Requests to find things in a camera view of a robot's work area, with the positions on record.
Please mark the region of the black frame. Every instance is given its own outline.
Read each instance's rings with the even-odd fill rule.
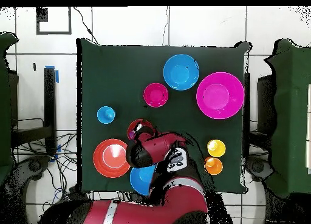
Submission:
[[[46,22],[45,19],[41,19],[39,14],[39,10],[37,9],[36,14],[36,34],[37,35],[71,35],[71,7],[68,7],[68,31],[58,31],[58,32],[51,32],[51,31],[40,31],[40,22]]]
[[[17,93],[17,84],[12,87]],[[55,70],[44,69],[44,127],[36,127],[12,132],[11,147],[45,138],[46,152],[53,156],[56,153],[56,102],[55,102]],[[12,101],[12,112],[17,110],[17,99]]]

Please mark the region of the metal stand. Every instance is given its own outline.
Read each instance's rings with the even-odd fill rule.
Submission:
[[[10,84],[11,96],[17,94],[17,81]],[[12,99],[13,120],[17,120],[17,95]],[[52,156],[56,152],[56,104],[55,104],[55,71],[54,69],[44,69],[44,127],[26,129],[12,132],[11,147],[15,148],[24,143],[45,138],[46,152]]]

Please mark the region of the dark green table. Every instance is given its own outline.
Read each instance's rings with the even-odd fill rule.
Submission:
[[[277,127],[272,136],[272,166],[267,187],[278,197],[311,194],[311,175],[306,168],[308,85],[311,84],[311,48],[278,40],[273,55],[265,60],[276,79],[274,105]]]
[[[222,140],[227,151],[220,158],[223,171],[213,177],[216,189],[245,192],[240,184],[242,110],[226,120],[208,118],[197,106],[196,90],[202,79],[213,72],[231,73],[243,83],[244,54],[249,48],[247,42],[228,48],[98,46],[81,39],[82,190],[134,191],[129,182],[131,170],[120,178],[106,178],[95,169],[92,156],[103,140],[117,138],[127,142],[129,124],[135,119],[145,118],[159,131],[191,134],[199,143],[204,157],[208,156],[209,140]],[[179,53],[192,56],[200,68],[199,80],[186,91],[173,90],[163,79],[163,66],[167,59]],[[162,83],[168,88],[169,98],[164,106],[146,106],[143,90],[150,83]],[[111,124],[101,124],[97,120],[97,110],[101,106],[115,110],[116,118]],[[208,185],[211,176],[204,170],[198,148],[188,146],[188,150],[198,165],[202,181]]]
[[[6,64],[6,50],[17,42],[17,38],[11,33],[0,33],[0,101],[1,101],[1,117],[0,117],[0,185],[3,183],[7,175],[13,167],[13,159],[11,154],[11,100],[10,85],[8,76],[8,67]]]

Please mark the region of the grout line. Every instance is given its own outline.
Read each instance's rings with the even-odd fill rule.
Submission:
[[[246,6],[246,14],[245,14],[245,41],[247,37],[247,6]]]
[[[77,54],[76,53],[7,53],[7,55],[77,55]]]
[[[26,205],[43,205],[43,203],[26,203]]]
[[[242,205],[242,206],[265,207],[265,205]]]
[[[16,34],[16,7],[14,8],[14,14],[15,14],[15,35],[17,36],[17,34]],[[15,44],[15,71],[16,71],[16,74],[17,74],[17,44]],[[17,164],[19,164],[19,154],[17,154]]]
[[[241,222],[240,224],[242,224],[242,218],[243,218],[243,195],[241,194]]]
[[[57,129],[56,131],[73,131],[76,132],[76,129]]]
[[[91,27],[91,32],[92,32],[92,34],[91,34],[91,36],[92,36],[92,42],[93,42],[93,7],[91,6],[91,15],[92,15],[92,27]]]
[[[271,56],[271,55],[249,55],[249,56]]]
[[[171,24],[171,6],[168,7],[168,46],[169,46],[169,25]]]
[[[76,53],[7,53],[7,55],[77,55]],[[271,55],[252,55],[249,56],[271,56]]]

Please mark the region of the magenta bowl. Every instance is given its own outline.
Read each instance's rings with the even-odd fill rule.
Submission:
[[[168,90],[160,83],[152,83],[143,91],[143,98],[147,105],[160,107],[168,101]]]
[[[226,119],[236,114],[244,102],[242,83],[232,74],[215,72],[197,88],[197,105],[208,117]]]

